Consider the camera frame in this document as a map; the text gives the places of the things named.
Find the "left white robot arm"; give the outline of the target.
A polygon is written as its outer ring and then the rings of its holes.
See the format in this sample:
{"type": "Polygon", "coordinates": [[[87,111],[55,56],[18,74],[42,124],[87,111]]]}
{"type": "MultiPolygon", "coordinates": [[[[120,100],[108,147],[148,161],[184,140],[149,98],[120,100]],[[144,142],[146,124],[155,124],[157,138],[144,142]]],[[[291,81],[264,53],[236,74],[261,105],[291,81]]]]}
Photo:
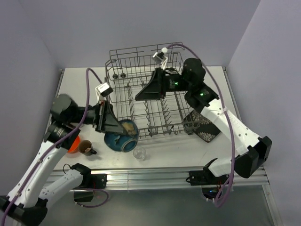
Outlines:
{"type": "Polygon", "coordinates": [[[94,106],[90,106],[87,99],[86,105],[80,107],[69,95],[60,94],[54,99],[50,113],[52,123],[36,157],[17,185],[0,198],[1,225],[11,217],[25,226],[38,226],[48,209],[67,192],[78,187],[92,190],[91,169],[80,163],[72,165],[64,176],[44,187],[54,167],[74,143],[81,125],[92,125],[100,133],[127,134],[107,97],[101,97],[94,106]]]}

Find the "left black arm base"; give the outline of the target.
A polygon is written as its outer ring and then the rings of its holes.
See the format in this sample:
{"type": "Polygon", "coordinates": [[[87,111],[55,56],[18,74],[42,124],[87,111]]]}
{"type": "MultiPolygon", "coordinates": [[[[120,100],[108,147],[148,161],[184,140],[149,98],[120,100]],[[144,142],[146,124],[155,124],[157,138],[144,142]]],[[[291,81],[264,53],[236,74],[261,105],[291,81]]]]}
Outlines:
{"type": "Polygon", "coordinates": [[[92,191],[74,192],[73,199],[76,204],[91,202],[94,198],[96,189],[104,189],[107,183],[106,174],[92,174],[92,170],[82,164],[76,163],[74,165],[64,164],[63,172],[66,174],[65,166],[68,166],[70,170],[77,170],[83,175],[83,182],[77,188],[93,188],[92,191]]]}

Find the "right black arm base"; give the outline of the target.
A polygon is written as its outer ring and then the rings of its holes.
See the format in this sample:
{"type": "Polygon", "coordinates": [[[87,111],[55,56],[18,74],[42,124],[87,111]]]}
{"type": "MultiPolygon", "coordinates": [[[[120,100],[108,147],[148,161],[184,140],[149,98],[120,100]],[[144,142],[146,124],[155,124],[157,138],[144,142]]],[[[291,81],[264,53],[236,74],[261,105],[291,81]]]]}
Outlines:
{"type": "Polygon", "coordinates": [[[191,186],[211,186],[202,188],[203,195],[208,199],[217,197],[222,184],[226,182],[229,175],[215,177],[208,169],[189,171],[189,176],[185,179],[191,186]]]}

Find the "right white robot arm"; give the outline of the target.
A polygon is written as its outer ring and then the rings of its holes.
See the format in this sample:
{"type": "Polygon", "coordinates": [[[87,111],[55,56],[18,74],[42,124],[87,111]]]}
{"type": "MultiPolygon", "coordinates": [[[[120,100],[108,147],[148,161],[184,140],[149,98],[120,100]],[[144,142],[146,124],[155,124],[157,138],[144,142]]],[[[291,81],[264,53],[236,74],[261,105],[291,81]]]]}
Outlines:
{"type": "Polygon", "coordinates": [[[249,178],[267,160],[272,141],[251,131],[228,110],[222,95],[205,84],[205,75],[206,70],[197,58],[186,59],[181,73],[169,74],[166,69],[155,68],[135,100],[161,100],[168,92],[184,91],[187,104],[212,122],[231,141],[233,149],[231,158],[212,160],[206,165],[204,180],[212,184],[232,171],[249,178]]]}

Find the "blue floral ceramic bowl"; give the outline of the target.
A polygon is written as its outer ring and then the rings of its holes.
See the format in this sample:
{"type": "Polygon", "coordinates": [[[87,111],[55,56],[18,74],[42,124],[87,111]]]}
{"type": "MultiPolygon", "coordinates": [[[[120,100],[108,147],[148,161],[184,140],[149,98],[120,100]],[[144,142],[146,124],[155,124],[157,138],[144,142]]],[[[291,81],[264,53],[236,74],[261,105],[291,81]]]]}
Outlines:
{"type": "Polygon", "coordinates": [[[130,152],[137,146],[139,130],[134,121],[126,119],[119,121],[128,134],[120,135],[113,132],[106,132],[104,135],[105,144],[116,152],[130,152]]]}

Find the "grey wire dish rack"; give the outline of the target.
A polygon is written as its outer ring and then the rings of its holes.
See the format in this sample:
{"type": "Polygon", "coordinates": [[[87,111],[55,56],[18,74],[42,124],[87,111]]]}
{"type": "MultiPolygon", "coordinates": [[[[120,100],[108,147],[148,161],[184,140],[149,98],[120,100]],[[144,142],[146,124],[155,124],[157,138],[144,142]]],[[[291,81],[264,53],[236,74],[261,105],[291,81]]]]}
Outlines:
{"type": "Polygon", "coordinates": [[[139,129],[139,138],[192,134],[199,124],[190,116],[192,108],[184,91],[168,92],[167,82],[154,75],[159,64],[152,58],[168,43],[110,50],[105,64],[105,80],[114,89],[110,94],[118,120],[131,119],[139,129]]]}

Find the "black floral square plate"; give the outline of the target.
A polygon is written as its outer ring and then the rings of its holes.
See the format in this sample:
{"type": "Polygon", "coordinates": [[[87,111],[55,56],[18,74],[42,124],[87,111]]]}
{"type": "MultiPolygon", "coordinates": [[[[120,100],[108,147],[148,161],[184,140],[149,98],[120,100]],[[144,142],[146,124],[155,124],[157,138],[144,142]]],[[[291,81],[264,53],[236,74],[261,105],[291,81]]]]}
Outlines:
{"type": "Polygon", "coordinates": [[[195,110],[183,119],[183,127],[188,135],[195,134],[207,143],[221,132],[210,120],[195,110]]]}

